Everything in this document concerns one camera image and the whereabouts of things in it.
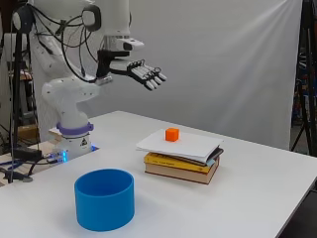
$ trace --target blue bowl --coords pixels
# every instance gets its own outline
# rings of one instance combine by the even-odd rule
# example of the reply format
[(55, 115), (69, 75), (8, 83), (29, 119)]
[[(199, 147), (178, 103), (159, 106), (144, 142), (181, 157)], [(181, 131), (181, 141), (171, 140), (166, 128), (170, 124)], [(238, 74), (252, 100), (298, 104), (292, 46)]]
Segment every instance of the blue bowl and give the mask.
[(134, 179), (124, 171), (101, 170), (75, 183), (78, 223), (92, 231), (109, 231), (126, 225), (135, 214)]

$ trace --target robotic hand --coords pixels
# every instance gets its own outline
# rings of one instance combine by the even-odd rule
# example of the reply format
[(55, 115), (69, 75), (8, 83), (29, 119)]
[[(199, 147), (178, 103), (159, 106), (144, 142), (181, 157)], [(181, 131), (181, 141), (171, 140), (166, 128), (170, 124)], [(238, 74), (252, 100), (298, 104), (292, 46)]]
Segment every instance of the robotic hand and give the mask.
[(146, 65), (144, 59), (138, 61), (113, 59), (109, 67), (110, 72), (127, 75), (142, 84), (148, 90), (154, 90), (166, 81), (166, 77), (160, 73), (160, 68), (153, 68)]

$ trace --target cable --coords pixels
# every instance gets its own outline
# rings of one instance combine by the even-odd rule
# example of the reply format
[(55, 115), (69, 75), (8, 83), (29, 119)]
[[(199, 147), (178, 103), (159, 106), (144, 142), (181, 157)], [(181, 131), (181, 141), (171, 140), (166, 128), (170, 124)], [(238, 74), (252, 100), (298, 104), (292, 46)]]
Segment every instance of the cable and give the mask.
[[(31, 8), (33, 8), (34, 10), (36, 10), (38, 13), (40, 13), (43, 17), (45, 17), (46, 19), (48, 19), (50, 22), (53, 22), (57, 25), (63, 26), (63, 23), (59, 23), (55, 20), (53, 20), (52, 18), (48, 17), (46, 14), (44, 14), (40, 9), (38, 9), (37, 7), (31, 5), (31, 4), (27, 4), (29, 6), (31, 6)], [(68, 27), (78, 27), (81, 26), (82, 24), (76, 24), (76, 25), (67, 25)]]
[[(74, 17), (72, 19), (70, 19), (67, 24), (71, 23), (72, 21), (78, 19), (78, 18), (81, 18), (81, 16), (77, 16), (77, 17)], [(68, 61), (68, 58), (66, 56), (66, 52), (65, 52), (65, 47), (64, 47), (64, 43), (63, 43), (63, 34), (64, 34), (64, 31), (61, 32), (61, 35), (60, 35), (60, 39), (61, 39), (61, 51), (62, 51), (62, 55), (63, 55), (63, 58), (65, 60), (65, 63), (67, 64), (68, 68), (70, 69), (70, 71), (76, 76), (78, 77), (80, 80), (84, 81), (84, 82), (88, 82), (88, 83), (95, 83), (97, 78), (93, 79), (93, 80), (87, 80), (83, 77), (81, 77), (70, 65), (69, 61)]]
[(63, 42), (63, 40), (62, 40), (62, 39), (59, 39), (59, 38), (52, 32), (52, 30), (42, 21), (42, 19), (39, 17), (39, 15), (38, 15), (37, 13), (35, 13), (35, 15), (36, 15), (37, 18), (40, 20), (40, 22), (42, 23), (42, 25), (47, 29), (47, 31), (51, 34), (51, 36), (54, 37), (59, 43), (64, 44), (64, 45), (67, 46), (68, 48), (78, 48), (78, 47), (80, 47), (81, 45), (84, 44), (84, 42), (82, 42), (82, 43), (79, 43), (79, 45), (77, 45), (77, 46), (66, 45), (66, 44)]
[[(86, 29), (85, 29), (84, 27), (83, 27), (82, 30), (81, 30), (80, 39), (79, 39), (80, 42), (81, 42), (81, 40), (82, 40), (83, 31), (86, 31)], [(86, 75), (86, 71), (85, 71), (85, 69), (84, 69), (84, 67), (83, 67), (83, 65), (82, 65), (81, 46), (79, 47), (79, 53), (78, 53), (78, 54), (79, 54), (79, 62), (80, 62), (81, 74), (82, 74), (83, 76), (85, 76), (85, 75)]]
[(90, 56), (95, 60), (95, 62), (98, 62), (98, 60), (94, 57), (94, 55), (91, 53), (90, 48), (88, 46), (88, 38), (87, 38), (87, 31), (85, 31), (85, 45), (87, 47), (87, 50), (90, 54)]
[(76, 32), (78, 31), (80, 29), (80, 26), (75, 30), (75, 31), (73, 31), (73, 33), (71, 33), (70, 34), (70, 36), (69, 36), (69, 38), (68, 38), (68, 41), (67, 41), (67, 44), (69, 45), (69, 43), (70, 43), (70, 40), (71, 40), (71, 38), (76, 34)]

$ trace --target white paper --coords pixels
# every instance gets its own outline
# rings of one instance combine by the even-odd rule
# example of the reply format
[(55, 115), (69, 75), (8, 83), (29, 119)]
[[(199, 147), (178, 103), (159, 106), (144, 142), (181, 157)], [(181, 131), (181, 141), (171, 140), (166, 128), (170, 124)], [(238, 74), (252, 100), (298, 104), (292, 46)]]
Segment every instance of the white paper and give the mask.
[(141, 141), (137, 147), (147, 152), (179, 156), (205, 163), (222, 142), (222, 139), (185, 132), (179, 133), (178, 141), (168, 142), (165, 140), (165, 130), (161, 129)]

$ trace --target stack of books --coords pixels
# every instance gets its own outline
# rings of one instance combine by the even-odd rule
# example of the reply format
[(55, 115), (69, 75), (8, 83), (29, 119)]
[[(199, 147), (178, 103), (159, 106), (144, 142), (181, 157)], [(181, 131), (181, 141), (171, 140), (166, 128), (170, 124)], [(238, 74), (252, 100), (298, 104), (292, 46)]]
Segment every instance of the stack of books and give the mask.
[(220, 163), (223, 150), (217, 148), (206, 163), (157, 153), (145, 156), (146, 173), (209, 184)]
[(171, 142), (161, 129), (138, 143), (137, 148), (148, 152), (146, 173), (208, 184), (224, 152), (219, 148), (222, 142), (219, 138), (185, 132)]

